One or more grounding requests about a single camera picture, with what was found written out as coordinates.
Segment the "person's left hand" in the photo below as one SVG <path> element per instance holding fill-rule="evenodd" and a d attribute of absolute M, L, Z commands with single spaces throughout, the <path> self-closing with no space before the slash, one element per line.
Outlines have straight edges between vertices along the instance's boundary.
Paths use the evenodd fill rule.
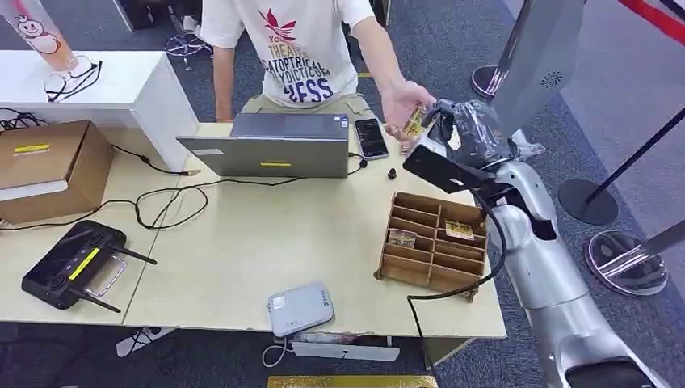
<path fill-rule="evenodd" d="M 423 86 L 413 81 L 395 83 L 381 92 L 381 106 L 386 132 L 399 141 L 409 141 L 403 133 L 414 109 L 421 105 L 430 107 L 436 101 Z"/>

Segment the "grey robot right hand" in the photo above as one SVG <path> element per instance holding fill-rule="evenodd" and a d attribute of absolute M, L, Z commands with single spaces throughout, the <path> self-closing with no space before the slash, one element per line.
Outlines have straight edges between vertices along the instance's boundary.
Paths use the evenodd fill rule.
<path fill-rule="evenodd" d="M 482 169 L 514 158 L 509 140 L 498 131 L 496 112 L 480 100 L 439 99 L 427 109 L 422 126 L 438 152 L 452 162 Z"/>

